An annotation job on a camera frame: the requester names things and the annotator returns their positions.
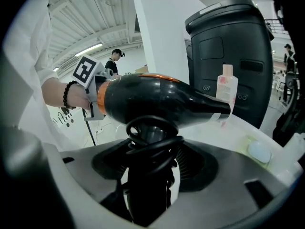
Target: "plastic bottle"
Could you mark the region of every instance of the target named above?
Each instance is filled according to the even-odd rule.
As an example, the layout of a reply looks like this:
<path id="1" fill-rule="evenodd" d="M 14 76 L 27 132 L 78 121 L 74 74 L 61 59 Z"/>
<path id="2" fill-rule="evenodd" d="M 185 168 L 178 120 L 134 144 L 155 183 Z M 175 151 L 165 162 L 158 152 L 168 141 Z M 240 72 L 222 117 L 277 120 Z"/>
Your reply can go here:
<path id="1" fill-rule="evenodd" d="M 305 153 L 305 134 L 295 133 L 289 142 L 270 161 L 273 174 L 289 170 Z"/>
<path id="2" fill-rule="evenodd" d="M 217 78 L 216 98 L 229 103 L 231 114 L 234 108 L 238 79 L 233 76 L 233 65 L 224 64 L 223 74 Z"/>

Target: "bin lid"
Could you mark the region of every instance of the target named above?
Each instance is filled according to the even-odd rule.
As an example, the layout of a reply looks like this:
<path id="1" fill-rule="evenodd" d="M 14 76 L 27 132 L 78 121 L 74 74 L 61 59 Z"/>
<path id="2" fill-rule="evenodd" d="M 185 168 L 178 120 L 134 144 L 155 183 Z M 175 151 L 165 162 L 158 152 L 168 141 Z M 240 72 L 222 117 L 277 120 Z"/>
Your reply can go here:
<path id="1" fill-rule="evenodd" d="M 191 25 L 191 23 L 199 18 L 202 17 L 212 11 L 218 10 L 218 9 L 223 9 L 232 6 L 232 10 L 236 9 L 236 6 L 238 5 L 249 5 L 250 7 L 257 8 L 256 4 L 252 0 L 225 0 L 222 2 L 215 3 L 209 7 L 206 7 L 195 14 L 193 14 L 191 17 L 187 18 L 185 21 L 185 26 Z"/>

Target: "white pillar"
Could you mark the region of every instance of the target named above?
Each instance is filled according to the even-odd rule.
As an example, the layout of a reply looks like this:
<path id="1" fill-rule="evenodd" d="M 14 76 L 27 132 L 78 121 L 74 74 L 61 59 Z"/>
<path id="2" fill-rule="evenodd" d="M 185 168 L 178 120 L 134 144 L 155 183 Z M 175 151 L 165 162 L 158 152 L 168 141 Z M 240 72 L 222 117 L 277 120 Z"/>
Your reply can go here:
<path id="1" fill-rule="evenodd" d="M 134 5 L 149 72 L 165 74 L 188 84 L 183 30 L 172 0 L 134 0 Z"/>

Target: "hair dryer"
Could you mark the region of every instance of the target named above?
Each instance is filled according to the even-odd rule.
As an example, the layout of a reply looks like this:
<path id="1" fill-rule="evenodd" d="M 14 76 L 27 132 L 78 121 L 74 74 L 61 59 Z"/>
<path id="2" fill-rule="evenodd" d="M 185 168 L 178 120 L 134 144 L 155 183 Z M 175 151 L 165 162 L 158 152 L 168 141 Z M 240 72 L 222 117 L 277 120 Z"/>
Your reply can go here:
<path id="1" fill-rule="evenodd" d="M 155 115 L 179 127 L 207 122 L 214 113 L 227 118 L 230 106 L 207 96 L 172 77 L 153 74 L 129 74 L 101 84 L 99 110 L 127 124 L 143 115 Z"/>

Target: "ceiling light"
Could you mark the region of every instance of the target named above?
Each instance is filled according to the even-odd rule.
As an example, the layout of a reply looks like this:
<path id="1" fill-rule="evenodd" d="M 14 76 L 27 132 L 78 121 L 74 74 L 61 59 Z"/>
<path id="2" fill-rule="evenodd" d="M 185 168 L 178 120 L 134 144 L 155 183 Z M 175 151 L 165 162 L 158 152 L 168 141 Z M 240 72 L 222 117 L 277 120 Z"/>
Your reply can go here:
<path id="1" fill-rule="evenodd" d="M 92 47 L 90 47 L 90 48 L 85 49 L 84 51 L 81 51 L 81 52 L 75 54 L 75 56 L 78 57 L 78 56 L 82 55 L 82 54 L 85 53 L 85 52 L 88 52 L 88 51 L 90 51 L 90 50 L 92 50 L 92 49 L 95 49 L 95 48 L 98 48 L 98 47 L 101 47 L 101 46 L 103 46 L 103 44 L 99 43 L 99 44 L 97 44 L 97 45 L 95 45 L 95 46 L 92 46 Z"/>

